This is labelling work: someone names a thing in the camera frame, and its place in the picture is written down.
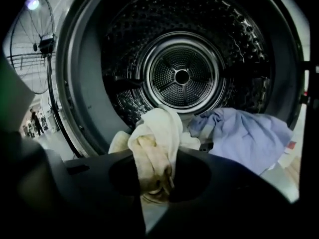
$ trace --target purple light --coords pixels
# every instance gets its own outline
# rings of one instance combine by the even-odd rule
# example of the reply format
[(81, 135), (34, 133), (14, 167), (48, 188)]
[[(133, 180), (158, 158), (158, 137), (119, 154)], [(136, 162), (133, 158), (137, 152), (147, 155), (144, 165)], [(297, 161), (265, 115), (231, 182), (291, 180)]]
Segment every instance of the purple light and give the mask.
[(26, 0), (25, 5), (29, 10), (35, 10), (39, 6), (39, 0)]

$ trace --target beige fabric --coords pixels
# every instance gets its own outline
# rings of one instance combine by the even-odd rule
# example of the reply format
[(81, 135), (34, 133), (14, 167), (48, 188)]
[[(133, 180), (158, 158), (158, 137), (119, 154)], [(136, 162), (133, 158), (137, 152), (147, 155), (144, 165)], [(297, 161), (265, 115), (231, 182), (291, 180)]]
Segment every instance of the beige fabric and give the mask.
[(121, 132), (116, 134), (111, 143), (109, 153), (124, 150), (127, 146), (133, 152), (141, 192), (150, 202), (162, 203), (168, 200), (174, 188), (178, 147), (197, 150), (200, 147), (197, 138), (182, 131), (183, 126), (178, 114), (166, 106), (161, 106), (142, 115), (142, 122), (128, 142), (127, 134)]

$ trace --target purple fabric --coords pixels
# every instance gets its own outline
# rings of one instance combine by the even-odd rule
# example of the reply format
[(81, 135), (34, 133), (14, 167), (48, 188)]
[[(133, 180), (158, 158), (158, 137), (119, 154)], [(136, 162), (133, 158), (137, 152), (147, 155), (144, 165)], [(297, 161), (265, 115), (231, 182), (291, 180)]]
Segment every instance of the purple fabric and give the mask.
[(233, 108), (217, 108), (195, 117), (188, 125), (190, 134), (212, 137), (210, 154), (237, 161), (256, 174), (276, 163), (293, 132), (273, 116), (250, 114)]

